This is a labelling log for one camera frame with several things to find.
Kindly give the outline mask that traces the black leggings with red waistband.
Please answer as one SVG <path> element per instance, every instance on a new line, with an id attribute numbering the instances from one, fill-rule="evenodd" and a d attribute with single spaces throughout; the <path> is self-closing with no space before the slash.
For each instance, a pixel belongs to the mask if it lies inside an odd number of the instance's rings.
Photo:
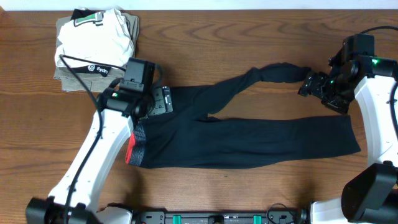
<path id="1" fill-rule="evenodd" d="M 308 72 L 307 67 L 275 63 L 214 85 L 173 87 L 173 110 L 137 123 L 125 161 L 147 169 L 250 169 L 359 152 L 349 116 L 215 118 L 235 95 L 257 82 L 296 83 Z"/>

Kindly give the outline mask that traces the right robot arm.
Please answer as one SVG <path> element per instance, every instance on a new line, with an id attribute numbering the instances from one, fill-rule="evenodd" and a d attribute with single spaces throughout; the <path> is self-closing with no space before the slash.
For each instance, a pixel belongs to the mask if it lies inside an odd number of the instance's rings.
<path id="1" fill-rule="evenodd" d="M 339 113 L 358 102 L 368 145 L 368 166 L 341 197 L 314 202 L 310 223 L 397 223 L 397 62 L 357 55 L 329 75 L 309 72 L 299 89 Z"/>

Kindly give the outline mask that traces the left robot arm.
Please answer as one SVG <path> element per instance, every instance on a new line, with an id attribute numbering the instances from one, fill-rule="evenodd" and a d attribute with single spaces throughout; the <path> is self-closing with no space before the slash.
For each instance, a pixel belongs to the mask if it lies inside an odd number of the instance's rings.
<path id="1" fill-rule="evenodd" d="M 134 223 L 134 212 L 118 204 L 99 210 L 99 197 L 120 149 L 132 136 L 139 115 L 172 111 L 167 86 L 148 95 L 106 88 L 78 154 L 47 199 L 32 198 L 25 210 L 28 223 Z"/>

